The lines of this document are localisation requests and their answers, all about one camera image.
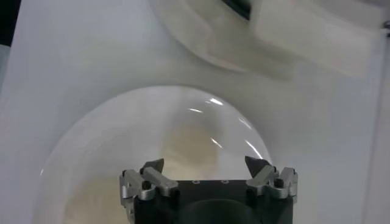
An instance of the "white table surface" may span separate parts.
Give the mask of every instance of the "white table surface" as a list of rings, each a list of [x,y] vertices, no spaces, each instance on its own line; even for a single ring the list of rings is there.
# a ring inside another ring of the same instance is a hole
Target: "white table surface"
[[[362,79],[297,62],[288,79],[234,74],[174,41],[145,0],[24,0],[0,95],[0,223],[29,223],[37,177],[73,123],[151,85],[204,89],[300,174],[297,223],[361,223],[384,40]]]

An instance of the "black screw head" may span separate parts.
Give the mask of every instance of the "black screw head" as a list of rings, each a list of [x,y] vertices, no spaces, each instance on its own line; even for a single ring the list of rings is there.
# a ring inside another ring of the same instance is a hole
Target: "black screw head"
[[[276,179],[274,180],[274,186],[275,186],[276,188],[284,188],[285,182],[284,182],[282,179],[280,179],[280,178],[276,178]]]
[[[152,183],[150,181],[144,181],[142,182],[142,190],[149,190],[152,188]]]

